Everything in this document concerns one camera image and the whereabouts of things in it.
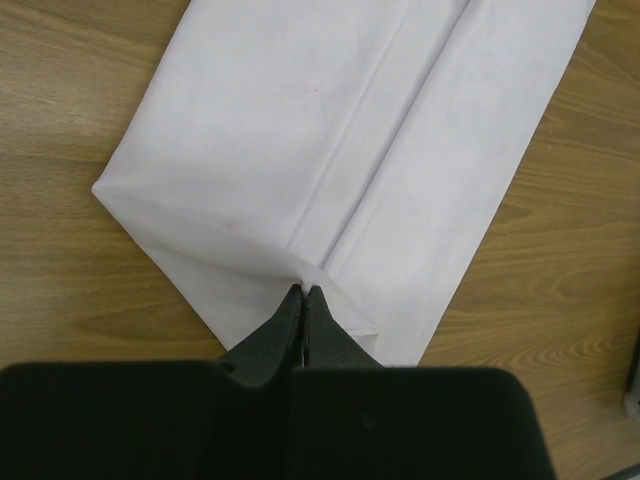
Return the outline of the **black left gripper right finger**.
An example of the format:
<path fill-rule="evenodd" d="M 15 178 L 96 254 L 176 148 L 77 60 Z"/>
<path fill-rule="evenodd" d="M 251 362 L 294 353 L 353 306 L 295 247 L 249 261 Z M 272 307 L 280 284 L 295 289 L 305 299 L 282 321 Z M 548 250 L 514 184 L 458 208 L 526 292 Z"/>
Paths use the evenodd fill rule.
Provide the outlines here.
<path fill-rule="evenodd" d="M 532 400 L 498 368 L 382 367 L 310 290 L 291 374 L 290 479 L 552 479 Z"/>

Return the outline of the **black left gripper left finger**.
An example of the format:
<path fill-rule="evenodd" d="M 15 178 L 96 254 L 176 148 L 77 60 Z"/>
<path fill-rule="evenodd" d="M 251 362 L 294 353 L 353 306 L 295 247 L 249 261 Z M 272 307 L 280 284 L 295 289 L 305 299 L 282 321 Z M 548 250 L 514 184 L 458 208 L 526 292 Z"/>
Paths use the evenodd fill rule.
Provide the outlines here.
<path fill-rule="evenodd" d="M 1 372 L 5 479 L 281 479 L 303 292 L 217 360 Z"/>

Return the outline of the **white t shirt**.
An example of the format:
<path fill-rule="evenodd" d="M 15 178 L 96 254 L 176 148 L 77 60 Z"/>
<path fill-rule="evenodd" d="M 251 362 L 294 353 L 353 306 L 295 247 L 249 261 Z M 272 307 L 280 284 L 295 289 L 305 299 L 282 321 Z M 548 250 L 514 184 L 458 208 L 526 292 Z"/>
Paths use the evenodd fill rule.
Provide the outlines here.
<path fill-rule="evenodd" d="M 419 362 L 589 1 L 193 1 L 92 191 L 226 347 L 292 284 Z"/>

